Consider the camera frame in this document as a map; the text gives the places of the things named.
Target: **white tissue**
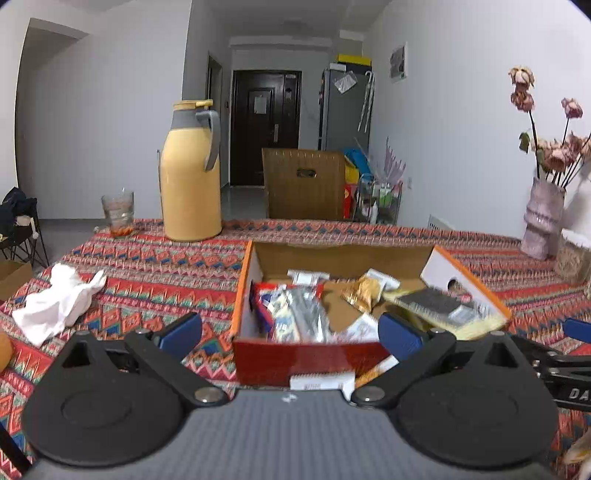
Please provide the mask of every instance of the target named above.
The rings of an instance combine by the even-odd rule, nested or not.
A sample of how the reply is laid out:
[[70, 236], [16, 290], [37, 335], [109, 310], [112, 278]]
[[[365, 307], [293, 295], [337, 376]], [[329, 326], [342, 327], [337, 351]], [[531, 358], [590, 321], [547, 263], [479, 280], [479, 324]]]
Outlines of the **white tissue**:
[[50, 283], [47, 290], [28, 295], [23, 309], [12, 312], [14, 321], [37, 347], [74, 325], [90, 307], [92, 296], [105, 286], [106, 275], [101, 270], [90, 283], [84, 283], [74, 268], [56, 264]]

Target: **thermos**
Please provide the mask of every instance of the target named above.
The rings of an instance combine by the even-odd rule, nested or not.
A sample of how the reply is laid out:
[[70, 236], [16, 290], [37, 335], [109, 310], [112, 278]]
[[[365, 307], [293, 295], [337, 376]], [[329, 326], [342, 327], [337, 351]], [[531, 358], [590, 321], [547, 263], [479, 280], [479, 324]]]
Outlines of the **thermos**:
[[209, 110], [212, 105], [212, 100], [174, 105], [160, 157], [164, 233], [171, 240], [203, 240], [222, 230], [220, 118]]

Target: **orange box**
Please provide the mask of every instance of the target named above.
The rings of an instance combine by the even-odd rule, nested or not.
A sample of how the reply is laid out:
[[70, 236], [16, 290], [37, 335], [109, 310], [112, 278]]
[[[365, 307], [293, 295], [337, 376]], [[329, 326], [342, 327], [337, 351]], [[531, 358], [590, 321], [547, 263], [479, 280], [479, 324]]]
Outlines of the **orange box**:
[[[379, 342], [367, 343], [274, 343], [264, 338], [251, 312], [252, 282], [290, 283], [289, 269], [330, 274], [322, 302], [335, 332], [345, 330], [361, 314], [340, 298], [345, 286], [339, 279], [359, 278], [370, 268], [391, 275], [403, 291], [426, 284], [446, 290], [450, 275], [508, 321], [510, 311], [469, 270], [441, 247], [375, 247], [369, 245], [292, 246], [250, 242], [246, 249], [232, 316], [234, 360], [238, 381], [244, 385], [288, 387], [292, 375], [355, 371], [364, 374], [389, 354]], [[392, 304], [379, 303], [372, 314], [378, 318]]]

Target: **gray refrigerator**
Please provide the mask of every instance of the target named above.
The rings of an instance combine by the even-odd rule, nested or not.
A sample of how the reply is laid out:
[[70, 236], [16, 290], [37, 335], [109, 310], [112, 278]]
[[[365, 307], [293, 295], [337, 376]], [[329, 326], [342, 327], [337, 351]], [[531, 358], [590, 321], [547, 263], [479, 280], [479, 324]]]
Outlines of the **gray refrigerator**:
[[369, 77], [362, 73], [355, 73], [357, 83], [345, 93], [340, 93], [335, 86], [335, 80], [342, 78], [345, 72], [326, 69], [322, 75], [322, 89], [320, 91], [320, 135], [319, 150], [343, 151], [348, 148], [361, 148], [367, 152], [369, 146], [369, 130], [365, 132], [365, 117], [361, 130], [357, 131], [365, 87]]

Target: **dried flower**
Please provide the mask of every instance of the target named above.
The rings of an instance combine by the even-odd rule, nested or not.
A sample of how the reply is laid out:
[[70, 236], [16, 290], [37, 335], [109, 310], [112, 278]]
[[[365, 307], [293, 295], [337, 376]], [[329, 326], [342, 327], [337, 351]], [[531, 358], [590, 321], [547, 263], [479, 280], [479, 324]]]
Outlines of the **dried flower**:
[[583, 142], [583, 148], [581, 148], [581, 156], [583, 161], [591, 158], [591, 141], [587, 142], [587, 139]]
[[550, 155], [545, 158], [545, 164], [550, 170], [564, 172], [566, 170], [566, 158], [563, 149], [556, 148], [552, 150]]
[[[544, 140], [543, 138], [538, 139], [538, 150], [543, 150], [544, 155], [548, 156], [552, 152], [550, 148], [550, 142]], [[535, 153], [535, 139], [531, 139], [531, 151]]]
[[509, 76], [516, 92], [525, 92], [530, 85], [534, 86], [534, 74], [528, 67], [513, 67]]
[[534, 98], [527, 92], [518, 92], [511, 94], [511, 103], [521, 112], [529, 113], [535, 108]]
[[586, 140], [586, 138], [577, 137], [574, 132], [571, 132], [566, 138], [564, 144], [568, 145], [569, 150], [575, 157], [577, 157], [581, 153], [581, 149], [583, 148], [583, 144]]
[[583, 116], [583, 108], [574, 98], [563, 98], [562, 107], [564, 108], [566, 118], [581, 118]]

